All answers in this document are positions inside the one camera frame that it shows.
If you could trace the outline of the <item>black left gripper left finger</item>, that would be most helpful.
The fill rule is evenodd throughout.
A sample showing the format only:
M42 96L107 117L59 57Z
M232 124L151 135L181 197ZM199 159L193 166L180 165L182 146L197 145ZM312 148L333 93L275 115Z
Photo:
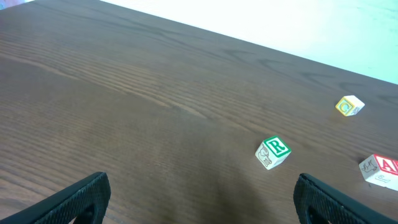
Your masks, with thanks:
M1 224L101 224L111 197L105 172L95 172L52 196L1 220Z

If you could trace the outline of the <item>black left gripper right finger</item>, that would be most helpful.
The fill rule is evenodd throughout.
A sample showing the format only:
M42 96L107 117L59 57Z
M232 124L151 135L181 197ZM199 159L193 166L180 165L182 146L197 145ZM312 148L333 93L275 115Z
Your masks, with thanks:
M293 199L301 224L397 224L306 173L299 175Z

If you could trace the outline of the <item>red letter A block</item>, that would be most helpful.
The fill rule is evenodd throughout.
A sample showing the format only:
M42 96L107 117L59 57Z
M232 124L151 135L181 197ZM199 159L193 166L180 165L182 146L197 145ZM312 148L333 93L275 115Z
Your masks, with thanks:
M359 164L366 182L397 191L397 160L372 154Z

